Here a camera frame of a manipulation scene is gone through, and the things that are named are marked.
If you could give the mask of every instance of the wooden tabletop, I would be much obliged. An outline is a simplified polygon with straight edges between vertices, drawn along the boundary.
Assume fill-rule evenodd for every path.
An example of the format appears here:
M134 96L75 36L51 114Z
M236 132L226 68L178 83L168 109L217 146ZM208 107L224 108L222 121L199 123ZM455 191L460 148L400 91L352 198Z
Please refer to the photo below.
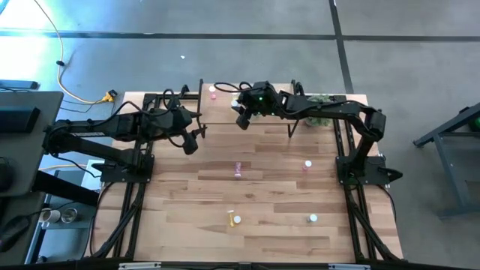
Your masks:
M127 92L124 100L141 106L144 94ZM367 102L362 94L348 94L347 99ZM182 103L197 108L196 101ZM354 137L358 143L360 136L354 132ZM154 175L145 193L135 260L354 261L345 196L335 172L332 126L308 127L301 121L289 139L282 124L251 125L248 130L209 124L206 138L197 142L199 149L188 156L168 141L154 143ZM376 146L370 154L378 154ZM303 172L306 160L313 166ZM241 162L240 179L234 177L236 162ZM125 184L117 183L105 194L94 228L95 250L118 223L124 192ZM389 198L375 186L365 186L365 195L373 228L402 257ZM233 228L229 210L241 217ZM318 221L308 223L309 214L316 214ZM362 229L359 234L367 255Z

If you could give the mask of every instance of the gray floor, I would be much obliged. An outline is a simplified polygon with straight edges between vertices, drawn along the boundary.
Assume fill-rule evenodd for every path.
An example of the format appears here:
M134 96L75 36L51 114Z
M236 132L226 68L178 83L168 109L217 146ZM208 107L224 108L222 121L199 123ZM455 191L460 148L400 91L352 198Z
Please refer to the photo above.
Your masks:
M11 1L0 27L50 29L35 3ZM327 0L43 1L61 30L93 32L333 34ZM476 0L337 0L345 35L480 35ZM192 89L206 82L303 82L305 91L344 93L334 40L65 39L64 84L96 100L104 92ZM0 37L4 79L37 80L59 90L54 38ZM388 165L404 173L392 185L404 256L416 263L480 268L480 214L440 220L455 206L433 145L411 141L465 106L479 102L480 43L346 42L356 94L382 108L387 128L380 142ZM64 107L82 109L64 103ZM88 114L101 119L111 104ZM88 157L69 155L80 163ZM57 164L45 157L43 165Z

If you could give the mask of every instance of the bracket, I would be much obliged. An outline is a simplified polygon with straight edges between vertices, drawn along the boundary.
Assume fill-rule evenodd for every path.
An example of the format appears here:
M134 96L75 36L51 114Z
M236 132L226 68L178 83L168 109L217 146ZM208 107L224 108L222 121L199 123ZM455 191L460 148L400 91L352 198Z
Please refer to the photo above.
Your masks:
M402 177L402 173L385 167L385 158L367 157L364 165L364 176L354 177L350 172L350 159L336 157L337 177L341 185L387 185Z
M155 156L144 156L143 159L142 169L137 170L134 174L112 161L107 161L105 164L94 164L93 167L102 172L101 182L148 183L152 177Z

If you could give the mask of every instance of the gray table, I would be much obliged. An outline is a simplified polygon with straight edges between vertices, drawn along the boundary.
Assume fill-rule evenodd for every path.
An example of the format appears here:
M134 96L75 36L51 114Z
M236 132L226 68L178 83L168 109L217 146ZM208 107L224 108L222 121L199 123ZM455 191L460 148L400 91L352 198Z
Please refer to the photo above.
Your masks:
M0 157L8 159L16 171L12 186L0 197L27 194L34 184L44 149L44 129L53 124L59 113L63 93L60 91L0 92L1 106L34 106L40 115L34 129L27 134L0 134Z
M0 225L17 215L40 211L44 206L45 192L90 206L97 204L98 194L94 191L38 171L44 155L44 129L56 120L62 98L63 93L60 91L0 92L0 107L33 106L40 110L31 133L0 134L0 157L7 158L16 173L12 186L0 192ZM38 214L32 215L30 222L30 227L16 244L7 252L0 253L0 266L25 263L35 234Z

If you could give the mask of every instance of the metal leg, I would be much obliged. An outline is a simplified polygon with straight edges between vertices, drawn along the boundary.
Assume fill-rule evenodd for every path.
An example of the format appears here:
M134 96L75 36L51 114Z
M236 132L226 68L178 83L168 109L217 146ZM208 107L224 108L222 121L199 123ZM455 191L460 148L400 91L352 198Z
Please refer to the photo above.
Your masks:
M470 194L468 191L467 183L462 179L455 178L454 168L455 165L449 160L448 155L443 147L443 138L441 136L434 136L436 150L442 161L443 169L447 175L447 179L451 184L454 191L455 199L457 200L458 208L453 208L439 213L440 218L449 218L455 215L463 215L472 212L480 212L480 205L473 205L470 200Z
M198 101L196 103L196 112L200 113L200 108L202 106L202 88L203 88L203 79L200 79L198 85ZM200 117L196 118L196 123L198 124L198 128L202 128L202 124L200 123ZM205 131L202 132L202 138L205 139Z
M297 128L297 125L299 124L300 120L295 121L295 124L293 125L293 129L290 130L290 124L287 125L288 127L288 137L291 138L293 136L293 133L295 132L295 129Z
M445 153L443 147L443 138L438 135L433 137L435 142L436 150L442 161L443 169L447 175L448 181L451 184L452 190L454 191L455 199L457 200L458 205L468 206L470 204L470 195L468 192L467 183L461 179L456 179L454 175L454 164L449 160L449 157Z
M31 190L43 191L88 206L97 206L98 193L41 171L37 172L37 178Z
M471 106L469 109L464 110L454 118L448 120L445 124L440 125L436 129L422 136L420 139L413 141L413 144L416 147L422 147L426 143L433 142L435 136L443 132L455 131L478 117L480 117L480 103L477 103L475 106Z

